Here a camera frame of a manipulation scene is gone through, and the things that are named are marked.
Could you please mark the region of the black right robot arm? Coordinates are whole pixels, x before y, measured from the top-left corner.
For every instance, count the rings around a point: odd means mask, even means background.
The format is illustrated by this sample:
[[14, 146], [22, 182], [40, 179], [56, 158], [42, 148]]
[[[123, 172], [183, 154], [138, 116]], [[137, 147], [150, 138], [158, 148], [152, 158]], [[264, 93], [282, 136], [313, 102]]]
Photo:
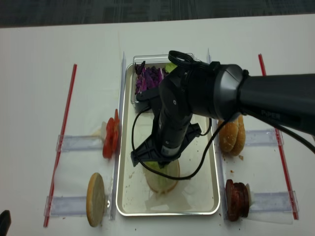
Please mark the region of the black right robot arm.
[[315, 133], [314, 74], [250, 76], [235, 64], [176, 67], [160, 82], [137, 83], [136, 99], [154, 113], [150, 136], [131, 152], [133, 165], [168, 164], [201, 134], [193, 115], [235, 120], [250, 115], [264, 122]]

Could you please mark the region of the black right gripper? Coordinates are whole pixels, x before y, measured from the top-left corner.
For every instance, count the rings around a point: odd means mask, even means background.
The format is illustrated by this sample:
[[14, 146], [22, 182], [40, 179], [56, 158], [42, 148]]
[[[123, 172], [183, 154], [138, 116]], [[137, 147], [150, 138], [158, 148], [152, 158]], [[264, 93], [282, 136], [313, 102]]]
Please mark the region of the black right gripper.
[[140, 161], [158, 162], [161, 166], [178, 159], [194, 138], [201, 135], [199, 124], [192, 124], [192, 112], [183, 92], [169, 89], [159, 93], [158, 88], [148, 89], [136, 95], [142, 110], [154, 113], [151, 135], [131, 152], [133, 166]]

